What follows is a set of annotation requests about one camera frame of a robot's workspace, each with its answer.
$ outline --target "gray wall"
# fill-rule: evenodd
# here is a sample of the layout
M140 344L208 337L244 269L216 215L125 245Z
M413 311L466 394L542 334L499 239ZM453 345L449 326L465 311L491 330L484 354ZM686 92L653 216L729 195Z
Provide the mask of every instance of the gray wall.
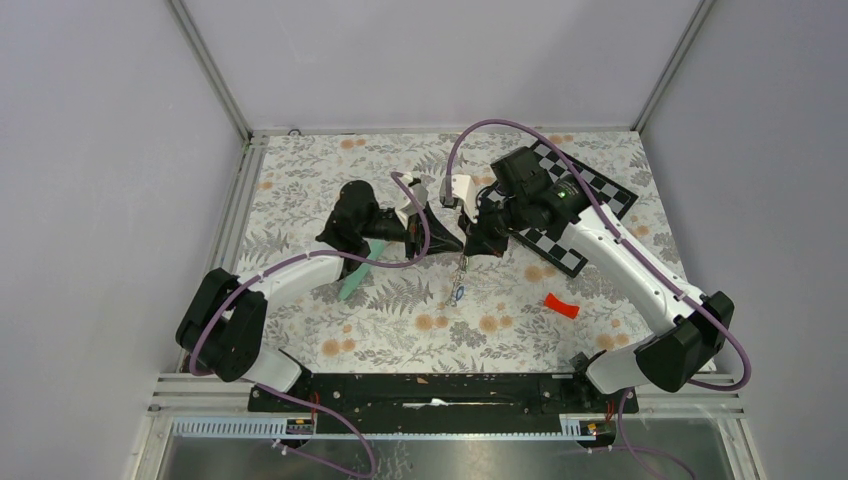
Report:
M254 128L627 126L698 0L189 0Z
M769 478L841 478L848 3L717 3L645 147L686 271L736 300Z
M165 2L0 6L0 478L119 478L239 141Z

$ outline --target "mint green sponge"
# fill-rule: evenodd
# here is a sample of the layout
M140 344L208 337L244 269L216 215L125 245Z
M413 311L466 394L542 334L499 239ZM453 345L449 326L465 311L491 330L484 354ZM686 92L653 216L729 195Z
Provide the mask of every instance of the mint green sponge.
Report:
M369 247L371 248L371 253L368 255L368 260L377 260L378 258L380 258L380 255L383 254L383 250L386 249L386 242L377 240L371 242L369 244ZM371 270L371 265L363 263L359 266L359 268L356 269L355 272L351 273L347 276L347 278L345 278L345 283L344 285L342 285L342 291L339 292L339 300L347 299L347 297L349 297L350 294L353 293L354 290L356 290L356 287L358 287L359 284L362 283L362 280L365 278L365 275L368 274L368 270Z

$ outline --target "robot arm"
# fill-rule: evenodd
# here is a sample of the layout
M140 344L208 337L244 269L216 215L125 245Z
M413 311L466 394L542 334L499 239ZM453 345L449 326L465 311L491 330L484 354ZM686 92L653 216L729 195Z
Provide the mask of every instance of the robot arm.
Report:
M427 254L461 251L462 242L433 215L427 203L427 190L420 180L409 175L402 180L419 204L424 205L430 230ZM324 230L316 238L318 243L309 251L335 250L367 257L370 251L365 238L403 242L407 258L413 258L424 245L422 219L409 199L394 208L380 208L371 185L361 180L349 182L342 187ZM304 261L263 277L230 304L197 353L199 361L225 382L243 378L281 392L288 391L304 368L285 353L262 345L266 312L276 311L316 287L345 278L359 265L360 262L341 256L309 258L307 254ZM209 272L177 329L177 343L193 351L215 311L240 287L238 277L223 269Z
M635 247L685 296L699 299L725 327L733 314L733 302L722 292L707 297L676 276L627 229L619 228L621 236L616 238L571 175L554 184L527 147L494 162L492 170L498 180L493 188L502 201L478 204L473 182L463 178L467 176L451 179L458 202L445 199L442 189L443 204L462 206L460 226L467 235L464 253L501 256L511 233L531 227L553 230L630 299L654 333L642 342L593 358L584 373L598 390L608 394L653 383L677 391L722 348L724 337L715 327L660 282L624 242ZM601 208L607 218L615 218L608 206Z

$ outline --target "floral tablecloth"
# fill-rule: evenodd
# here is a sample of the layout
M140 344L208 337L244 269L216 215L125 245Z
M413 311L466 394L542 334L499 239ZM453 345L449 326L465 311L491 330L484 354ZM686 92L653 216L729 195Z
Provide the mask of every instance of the floral tablecloth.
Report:
M683 275L639 136L632 132L549 134L565 152L639 195L624 224ZM270 139L240 250L239 273L255 272L309 248L341 186L362 179L383 206L402 195L388 173L411 171L429 186L437 217L464 239L457 212L441 208L438 185L455 134L279 136ZM523 133L475 133L457 172L478 185L488 165L533 140ZM400 261L391 244L381 260ZM472 257L465 294L445 305L458 254L405 269L373 268L340 301L342 282L268 312L264 341L319 372L568 371L579 352L621 348L649 334L633 305L592 265L571 279L517 241L502 259ZM549 292L580 306L575 320L545 308Z

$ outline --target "black mounting plate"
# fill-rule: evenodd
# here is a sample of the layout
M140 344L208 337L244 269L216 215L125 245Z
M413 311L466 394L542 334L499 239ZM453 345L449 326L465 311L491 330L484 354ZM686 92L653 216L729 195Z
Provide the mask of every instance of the black mounting plate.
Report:
M603 416L608 401L617 405L622 398L621 391L599 395L586 386L584 377L572 374L305 374L289 394L302 399L317 394L321 405L365 435L560 433L560 414ZM433 399L451 405L431 406ZM257 388L248 411L310 412ZM639 411L635 395L624 411ZM319 413L318 419L316 433L349 433L329 415Z

